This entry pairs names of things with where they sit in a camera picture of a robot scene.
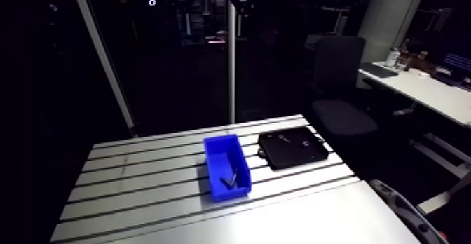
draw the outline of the keyboard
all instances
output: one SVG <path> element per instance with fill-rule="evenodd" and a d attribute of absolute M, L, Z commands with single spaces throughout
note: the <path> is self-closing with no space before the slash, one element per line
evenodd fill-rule
<path fill-rule="evenodd" d="M 377 77 L 381 77 L 382 79 L 391 76 L 397 76 L 398 73 L 387 70 L 386 68 L 379 67 L 377 65 L 373 65 L 372 63 L 362 63 L 360 64 L 360 69 L 365 70 L 366 72 L 373 74 Z"/>

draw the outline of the white desk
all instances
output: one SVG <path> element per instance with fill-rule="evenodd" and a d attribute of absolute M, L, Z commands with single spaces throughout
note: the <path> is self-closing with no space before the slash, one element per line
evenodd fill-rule
<path fill-rule="evenodd" d="M 471 127 L 471 92 L 413 72 L 403 71 L 384 79 L 361 69 L 360 73 L 462 126 Z"/>
<path fill-rule="evenodd" d="M 377 62 L 374 64 L 384 67 L 382 65 L 383 63 L 384 62 Z M 471 128 L 471 92 L 467 92 L 461 88 L 448 86 L 429 76 L 419 76 L 417 72 L 414 71 L 402 71 L 399 72 L 397 76 L 391 76 L 384 79 L 361 69 L 360 73 L 375 80 L 381 85 L 406 95 L 413 101 L 438 112 L 461 126 Z M 471 163 L 471 158 L 468 155 L 459 151 L 457 148 L 454 148 L 445 141 L 438 137 L 433 137 L 430 133 L 424 136 L 429 137 L 433 142 L 448 150 L 458 158 Z M 471 172 L 465 164 L 455 166 L 445 158 L 425 147 L 423 144 L 414 142 L 413 146 L 460 178 L 460 182 L 449 191 L 445 191 L 418 205 L 418 208 L 420 208 L 424 213 L 429 213 L 445 205 L 452 194 L 471 183 Z"/>
<path fill-rule="evenodd" d="M 318 136 L 295 115 L 96 144 L 51 241 L 419 243 L 327 143 L 327 160 L 279 171 L 257 156 L 259 133 L 300 126 Z M 239 137 L 252 191 L 213 203 L 202 140 L 229 133 Z"/>

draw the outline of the blue plastic bin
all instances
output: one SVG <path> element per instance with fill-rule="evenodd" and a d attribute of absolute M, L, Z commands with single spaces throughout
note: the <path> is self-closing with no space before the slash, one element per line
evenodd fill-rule
<path fill-rule="evenodd" d="M 224 201 L 247 195 L 252 190 L 252 180 L 237 135 L 206 138 L 203 143 L 212 200 Z M 232 180 L 235 171 L 235 186 L 229 188 L 221 178 Z"/>

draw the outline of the black tray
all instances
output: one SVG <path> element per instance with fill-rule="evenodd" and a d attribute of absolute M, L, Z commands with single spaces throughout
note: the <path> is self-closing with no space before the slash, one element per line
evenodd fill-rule
<path fill-rule="evenodd" d="M 307 127 L 262 133 L 259 145 L 260 156 L 274 170 L 325 160 L 329 154 Z"/>

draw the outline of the office chair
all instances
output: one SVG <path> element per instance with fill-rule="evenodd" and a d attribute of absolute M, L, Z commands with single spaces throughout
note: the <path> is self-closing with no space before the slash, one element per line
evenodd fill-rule
<path fill-rule="evenodd" d="M 352 104 L 364 44 L 363 38 L 354 36 L 308 37 L 305 48 L 310 54 L 307 65 L 312 67 L 312 81 L 305 116 L 346 162 L 367 170 L 374 163 L 365 152 L 375 151 L 378 125 Z"/>

